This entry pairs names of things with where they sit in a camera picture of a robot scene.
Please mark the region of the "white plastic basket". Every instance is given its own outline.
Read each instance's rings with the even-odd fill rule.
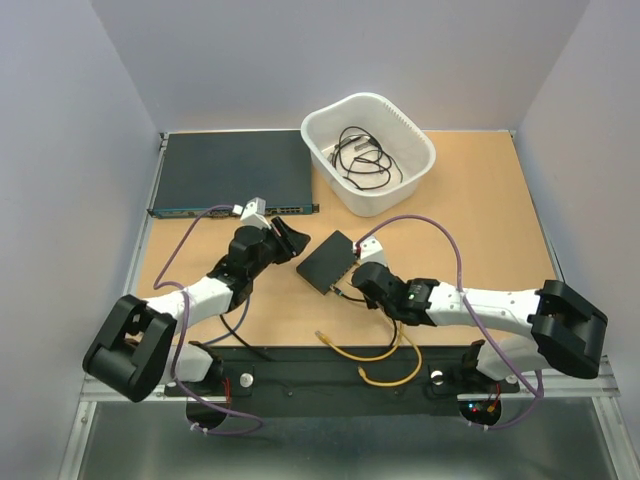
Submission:
[[[358,190],[329,163],[328,155],[342,130],[358,126],[378,139],[403,172],[402,182],[381,189]],[[436,160],[431,140],[393,103],[375,93],[356,93],[307,115],[302,138],[311,150],[313,165],[333,191],[356,215],[372,217],[410,197],[420,178]]]

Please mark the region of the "gray wall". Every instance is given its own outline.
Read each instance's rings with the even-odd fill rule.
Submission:
[[[158,137],[89,2],[2,7],[0,477],[57,478]]]
[[[515,128],[588,0],[92,0],[163,131],[299,128],[387,96],[423,128]]]
[[[516,146],[567,280],[609,315],[607,351],[640,451],[640,3],[594,0]]]

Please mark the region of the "purple cable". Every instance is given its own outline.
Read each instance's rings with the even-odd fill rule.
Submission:
[[[388,220],[385,220],[380,225],[378,225],[377,227],[374,227],[372,230],[367,232],[365,235],[362,236],[362,238],[360,238],[356,242],[356,246],[359,246],[360,243],[362,243],[366,238],[369,238],[371,235],[376,233],[382,227],[385,227],[386,225],[389,225],[390,223],[393,223],[395,221],[406,220],[406,219],[421,220],[423,222],[427,222],[427,223],[433,225],[434,227],[436,227],[438,230],[440,230],[444,234],[445,237],[447,237],[447,240],[449,240],[449,243],[451,244],[451,247],[453,248],[453,252],[456,255],[456,270],[457,270],[456,288],[461,293],[462,303],[467,308],[467,310],[469,311],[469,315],[471,315],[471,318],[473,319],[474,323],[478,326],[478,328],[480,329],[480,331],[482,332],[484,337],[487,339],[489,344],[496,351],[498,356],[502,359],[502,361],[504,363],[507,364],[509,369],[514,373],[514,375],[518,378],[518,380],[520,380],[523,383],[523,385],[525,387],[527,387],[527,389],[535,397],[534,401],[531,403],[529,408],[522,415],[520,415],[518,418],[515,418],[514,420],[511,420],[510,422],[507,422],[507,423],[505,423],[503,425],[498,425],[498,426],[495,426],[495,427],[489,427],[489,429],[491,429],[491,430],[499,430],[499,429],[507,428],[507,427],[510,427],[512,425],[515,425],[515,424],[519,423],[520,421],[524,420],[533,411],[533,409],[534,409],[535,405],[538,403],[538,401],[540,401],[542,398],[544,398],[544,386],[542,384],[542,372],[540,372],[539,370],[536,370],[535,373],[536,373],[536,378],[538,379],[538,388],[537,389],[533,388],[533,385],[531,385],[531,383],[526,378],[524,378],[524,375],[522,375],[522,372],[518,369],[518,367],[515,366],[515,364],[511,361],[511,359],[507,356],[507,354],[504,353],[504,351],[500,348],[500,345],[498,345],[498,342],[496,342],[494,340],[494,338],[491,336],[491,333],[489,333],[489,330],[484,325],[484,323],[482,322],[482,320],[480,319],[480,317],[478,316],[476,311],[473,309],[473,306],[471,305],[471,303],[469,303],[469,300],[467,300],[467,297],[464,294],[464,288],[462,286],[462,256],[460,255],[460,249],[458,248],[458,244],[454,240],[453,236],[451,236],[451,234],[447,231],[447,229],[444,228],[440,223],[436,222],[435,220],[432,220],[432,219],[430,219],[428,217],[424,217],[422,215],[398,215],[396,217],[392,217],[392,218],[389,218]]]
[[[170,281],[166,281],[166,282],[161,282],[162,277],[164,276],[164,274],[166,273],[167,269],[169,268],[169,266],[171,265],[171,263],[173,262],[173,260],[176,258],[176,255],[178,254],[178,252],[180,251],[180,249],[182,248],[182,246],[184,245],[184,243],[187,241],[187,238],[189,237],[189,235],[191,234],[191,232],[193,231],[193,229],[195,228],[196,224],[200,221],[200,219],[202,219],[203,217],[205,217],[206,215],[208,215],[209,213],[211,213],[213,210],[218,210],[221,208],[233,208],[232,205],[216,205],[214,207],[211,207],[209,209],[207,209],[206,211],[202,212],[201,214],[199,214],[194,220],[193,223],[191,223],[191,225],[189,226],[189,228],[187,229],[187,231],[185,232],[184,236],[182,237],[182,240],[180,240],[180,242],[178,242],[178,246],[175,248],[175,250],[173,251],[173,253],[169,256],[169,259],[167,260],[167,263],[164,265],[164,267],[162,267],[162,270],[160,270],[160,273],[158,274],[158,278],[156,278],[156,281],[153,283],[153,289],[154,290],[159,290],[162,287],[175,287],[177,289],[180,290],[180,293],[182,294],[182,296],[184,297],[184,314],[182,315],[182,326],[180,328],[180,337],[178,339],[178,344],[176,345],[176,352],[173,356],[173,360],[171,361],[171,367],[170,367],[170,373],[171,373],[171,378],[176,382],[176,385],[178,385],[178,387],[180,387],[180,389],[189,397],[193,398],[194,400],[196,400],[198,403],[200,403],[201,405],[204,405],[205,407],[208,407],[212,410],[216,410],[220,413],[224,413],[226,415],[230,415],[232,417],[238,417],[238,418],[248,418],[250,420],[254,420],[255,422],[257,422],[257,425],[251,427],[251,428],[247,428],[245,430],[237,430],[237,431],[231,431],[231,432],[218,432],[216,430],[207,430],[204,428],[201,428],[200,426],[198,426],[195,423],[191,424],[191,428],[195,429],[199,432],[204,433],[205,435],[222,435],[222,436],[240,436],[240,435],[247,435],[249,433],[253,433],[257,430],[259,430],[260,428],[262,428],[262,426],[264,425],[264,420],[260,417],[257,417],[255,415],[251,415],[250,413],[244,413],[244,412],[238,412],[236,410],[230,410],[228,408],[223,408],[220,407],[219,405],[216,405],[215,403],[211,403],[207,400],[205,400],[204,398],[202,398],[201,396],[199,396],[198,394],[196,394],[195,392],[191,391],[184,383],[182,383],[179,379],[178,376],[176,375],[176,366],[178,365],[178,358],[180,357],[180,352],[182,351],[182,346],[184,345],[184,339],[185,336],[187,335],[187,328],[188,328],[188,324],[189,324],[189,295],[187,295],[184,292],[184,286],[179,284],[178,282],[170,282]]]

